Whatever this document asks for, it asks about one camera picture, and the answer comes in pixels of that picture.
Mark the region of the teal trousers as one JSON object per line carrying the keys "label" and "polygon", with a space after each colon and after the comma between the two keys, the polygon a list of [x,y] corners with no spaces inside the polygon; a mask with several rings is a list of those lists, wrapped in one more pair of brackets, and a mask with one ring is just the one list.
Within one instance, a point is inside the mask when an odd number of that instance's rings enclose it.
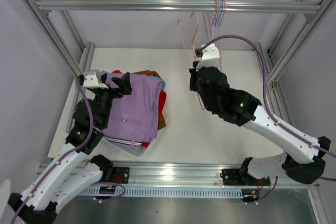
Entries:
{"label": "teal trousers", "polygon": [[159,78],[159,77],[156,77],[156,76],[149,76],[150,78],[154,79],[154,80],[157,80],[159,82],[159,86],[161,87],[161,90],[165,90],[166,88],[166,83],[163,79]]}

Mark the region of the pink hanger of lilac trousers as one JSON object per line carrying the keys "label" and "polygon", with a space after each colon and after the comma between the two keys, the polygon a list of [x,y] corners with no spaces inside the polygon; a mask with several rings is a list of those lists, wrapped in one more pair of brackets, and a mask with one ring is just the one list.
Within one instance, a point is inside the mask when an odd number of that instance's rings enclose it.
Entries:
{"label": "pink hanger of lilac trousers", "polygon": [[177,20],[177,28],[178,28],[178,33],[179,33],[181,44],[182,44],[182,50],[184,52],[185,60],[189,68],[192,66],[191,57],[193,57],[193,60],[196,60],[196,54],[194,52],[195,38],[197,36],[198,27],[200,24],[199,16],[197,12],[192,12],[190,14],[190,18],[193,18],[193,17],[195,17],[196,27],[192,34],[188,32],[188,30],[184,26],[181,19]]}

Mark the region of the brown trousers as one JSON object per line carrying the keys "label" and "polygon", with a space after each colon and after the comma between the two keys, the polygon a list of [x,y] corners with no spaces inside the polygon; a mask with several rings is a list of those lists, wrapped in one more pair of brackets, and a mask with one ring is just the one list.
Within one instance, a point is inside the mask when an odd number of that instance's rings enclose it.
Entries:
{"label": "brown trousers", "polygon": [[[160,75],[156,71],[153,71],[153,70],[143,70],[143,71],[134,72],[133,74],[142,74],[146,76],[156,76],[156,77],[161,78]],[[163,109],[166,103],[166,97],[167,97],[166,92],[161,90],[160,95],[159,95],[159,105],[158,105],[158,110],[159,110],[158,118],[159,119],[158,119],[157,130],[161,130],[166,127],[166,121],[163,115]]]}

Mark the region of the pink hanger of yellow trousers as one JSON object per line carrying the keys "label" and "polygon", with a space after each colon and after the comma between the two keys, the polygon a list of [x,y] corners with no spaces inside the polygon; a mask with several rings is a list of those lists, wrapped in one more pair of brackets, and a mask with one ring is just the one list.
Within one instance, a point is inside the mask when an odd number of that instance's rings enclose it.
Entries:
{"label": "pink hanger of yellow trousers", "polygon": [[226,0],[215,0],[215,12],[203,13],[205,36],[208,40],[221,35],[221,26],[226,13]]}

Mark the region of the blue hanger of teal trousers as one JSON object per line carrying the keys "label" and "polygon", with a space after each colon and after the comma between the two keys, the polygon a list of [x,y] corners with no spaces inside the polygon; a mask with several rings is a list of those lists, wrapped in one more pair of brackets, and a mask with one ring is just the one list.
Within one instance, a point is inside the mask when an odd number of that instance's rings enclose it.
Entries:
{"label": "blue hanger of teal trousers", "polygon": [[[217,18],[217,35],[216,38],[222,35],[222,23],[226,14],[226,0],[217,0],[217,14],[215,15]],[[216,47],[219,51],[219,61],[218,61],[218,68],[222,71],[222,43],[218,40],[215,43]]]}

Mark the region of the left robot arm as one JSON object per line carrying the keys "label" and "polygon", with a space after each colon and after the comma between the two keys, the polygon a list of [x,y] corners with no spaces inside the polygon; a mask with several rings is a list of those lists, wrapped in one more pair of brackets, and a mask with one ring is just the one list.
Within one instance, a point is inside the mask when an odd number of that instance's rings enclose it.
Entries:
{"label": "left robot arm", "polygon": [[115,167],[99,154],[90,154],[103,138],[114,99],[132,93],[130,73],[108,77],[98,70],[87,71],[76,79],[82,95],[74,108],[73,128],[60,152],[36,180],[21,193],[12,193],[8,205],[11,220],[24,223],[53,223],[63,207],[91,185],[116,188],[128,182],[129,171]]}

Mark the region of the blue hanger of brown trousers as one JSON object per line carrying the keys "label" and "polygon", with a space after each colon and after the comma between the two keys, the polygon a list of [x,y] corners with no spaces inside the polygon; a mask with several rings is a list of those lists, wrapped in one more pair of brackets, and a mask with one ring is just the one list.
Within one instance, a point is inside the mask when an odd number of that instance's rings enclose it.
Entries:
{"label": "blue hanger of brown trousers", "polygon": [[[225,0],[215,0],[216,2],[216,12],[211,14],[212,17],[212,38],[217,38],[221,35],[221,25],[226,12],[226,1]],[[222,71],[222,45],[221,41],[215,42],[215,46],[219,51],[219,61],[218,68]]]}

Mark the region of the pink hanger of red trousers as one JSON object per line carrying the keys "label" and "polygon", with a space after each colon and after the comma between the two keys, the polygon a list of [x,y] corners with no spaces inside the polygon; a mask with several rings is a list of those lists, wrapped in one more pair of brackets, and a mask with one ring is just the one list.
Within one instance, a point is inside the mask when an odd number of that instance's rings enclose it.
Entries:
{"label": "pink hanger of red trousers", "polygon": [[214,13],[202,13],[206,38],[212,40],[217,35],[217,18]]}

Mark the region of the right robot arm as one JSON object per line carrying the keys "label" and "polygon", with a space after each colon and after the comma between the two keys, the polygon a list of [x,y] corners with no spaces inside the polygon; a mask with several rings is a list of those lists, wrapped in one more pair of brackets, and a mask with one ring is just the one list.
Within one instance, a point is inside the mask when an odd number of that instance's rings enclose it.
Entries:
{"label": "right robot arm", "polygon": [[328,138],[305,135],[268,112],[250,93],[231,88],[226,75],[216,67],[198,68],[199,64],[195,61],[189,69],[190,90],[200,96],[205,109],[225,122],[263,136],[283,150],[266,158],[245,158],[234,178],[228,172],[222,173],[225,183],[256,185],[265,177],[287,176],[309,185],[322,178],[326,166],[323,156],[331,143]]}

